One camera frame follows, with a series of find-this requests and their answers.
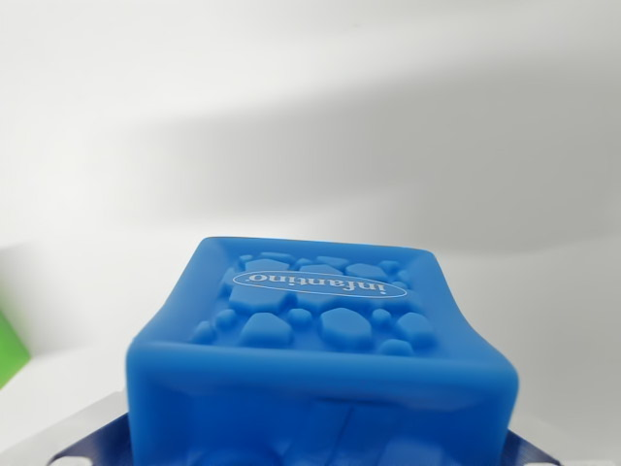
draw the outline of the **translucent blue silicone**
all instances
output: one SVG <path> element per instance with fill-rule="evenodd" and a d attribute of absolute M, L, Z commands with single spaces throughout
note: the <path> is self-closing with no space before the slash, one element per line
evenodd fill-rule
<path fill-rule="evenodd" d="M 127 354 L 137 466 L 493 466 L 513 367 L 425 250 L 209 238 Z"/>

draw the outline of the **raised pebble texture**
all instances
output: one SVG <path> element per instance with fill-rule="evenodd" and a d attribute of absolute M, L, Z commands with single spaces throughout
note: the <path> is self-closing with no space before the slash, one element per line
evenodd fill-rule
<path fill-rule="evenodd" d="M 431 346 L 434 341 L 434 332 L 427 317 L 421 314 L 407 313 L 397 320 L 398 335 L 411 343 L 415 349 Z"/>
<path fill-rule="evenodd" d="M 292 264 L 295 262 L 295 257 L 293 257 L 291 254 L 285 254 L 282 252 L 261 252 L 261 257 L 277 260 L 280 262 L 286 262 L 287 264 Z"/>
<path fill-rule="evenodd" d="M 298 307 L 307 309 L 314 314 L 336 308 L 339 302 L 339 296 L 331 294 L 298 293 L 296 299 Z"/>
<path fill-rule="evenodd" d="M 221 330 L 233 328 L 237 323 L 237 314 L 232 309 L 225 309 L 215 315 L 215 327 Z"/>
<path fill-rule="evenodd" d="M 414 354 L 411 345 L 403 340 L 386 340 L 377 349 L 380 354 L 391 356 L 412 356 Z"/>
<path fill-rule="evenodd" d="M 300 272 L 311 272 L 313 274 L 330 274 L 330 275 L 342 275 L 339 269 L 335 269 L 334 267 L 326 264 L 317 264 L 317 265 L 304 265 L 300 267 Z"/>
<path fill-rule="evenodd" d="M 317 262 L 321 262 L 322 264 L 329 265 L 341 271 L 349 265 L 349 261 L 347 259 L 343 259 L 342 257 L 330 257 L 328 255 L 319 255 L 317 257 Z"/>
<path fill-rule="evenodd" d="M 273 314 L 251 316 L 240 335 L 242 345 L 259 348 L 285 348 L 291 343 L 291 326 Z"/>
<path fill-rule="evenodd" d="M 397 278 L 399 279 L 399 282 L 403 282 L 403 283 L 410 283 L 411 282 L 411 278 L 409 277 L 409 273 L 405 270 L 400 270 L 397 273 Z"/>
<path fill-rule="evenodd" d="M 287 293 L 258 286 L 234 286 L 229 306 L 242 314 L 279 313 L 287 302 Z"/>
<path fill-rule="evenodd" d="M 261 272 L 266 270 L 288 270 L 289 264 L 273 259 L 250 260 L 245 264 L 247 272 Z"/>
<path fill-rule="evenodd" d="M 345 273 L 352 277 L 362 277 L 363 279 L 378 280 L 387 282 L 388 276 L 380 267 L 369 264 L 353 264 L 345 268 Z"/>
<path fill-rule="evenodd" d="M 293 264 L 293 268 L 295 270 L 300 270 L 300 267 L 303 267 L 305 265 L 311 265 L 312 261 L 310 259 L 306 259 L 305 257 L 302 257 L 301 259 L 298 259 L 295 261 L 295 264 Z"/>
<path fill-rule="evenodd" d="M 397 262 L 396 260 L 382 260 L 377 265 L 381 267 L 382 270 L 388 275 L 396 274 L 400 268 L 399 262 Z"/>
<path fill-rule="evenodd" d="M 380 329 L 388 329 L 392 324 L 392 316 L 385 309 L 375 309 L 371 314 L 371 324 Z"/>
<path fill-rule="evenodd" d="M 208 320 L 203 320 L 194 329 L 191 341 L 199 345 L 208 345 L 213 340 L 215 340 L 215 330 L 212 323 Z"/>
<path fill-rule="evenodd" d="M 295 328 L 306 328 L 312 323 L 312 314 L 306 309 L 293 308 L 287 313 L 287 320 Z"/>
<path fill-rule="evenodd" d="M 369 322 L 346 308 L 332 309 L 321 315 L 321 336 L 341 350 L 363 350 L 373 342 Z"/>
<path fill-rule="evenodd" d="M 235 283 L 233 282 L 233 279 L 235 278 L 236 275 L 238 275 L 239 272 L 237 272 L 233 267 L 229 267 L 226 272 L 224 272 L 224 275 L 222 276 L 222 280 L 221 280 L 221 288 L 224 292 L 226 293 L 230 293 L 231 290 L 233 289 L 233 286 L 235 285 Z"/>

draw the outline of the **oval logo badge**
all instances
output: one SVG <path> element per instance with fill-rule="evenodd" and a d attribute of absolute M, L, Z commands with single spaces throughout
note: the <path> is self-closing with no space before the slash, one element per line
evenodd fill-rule
<path fill-rule="evenodd" d="M 407 291 L 394 284 L 377 280 L 286 270 L 245 272 L 234 277 L 233 282 L 244 286 L 354 298 L 399 298 L 408 294 Z"/>

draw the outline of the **white surface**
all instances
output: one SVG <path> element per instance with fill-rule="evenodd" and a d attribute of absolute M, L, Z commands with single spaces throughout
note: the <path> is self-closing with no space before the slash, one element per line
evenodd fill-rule
<path fill-rule="evenodd" d="M 127 411 L 125 393 L 108 395 L 16 446 L 0 452 L 3 466 L 47 466 L 59 452 Z M 65 456 L 50 466 L 92 466 L 88 458 Z"/>
<path fill-rule="evenodd" d="M 621 4 L 0 3 L 0 450 L 123 384 L 205 236 L 433 250 L 513 426 L 621 458 Z"/>

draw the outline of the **toy top surface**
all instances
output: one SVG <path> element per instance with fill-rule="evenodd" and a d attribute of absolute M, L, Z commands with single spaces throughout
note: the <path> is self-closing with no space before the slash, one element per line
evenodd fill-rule
<path fill-rule="evenodd" d="M 498 354 L 425 250 L 208 238 L 136 344 L 476 360 Z"/>

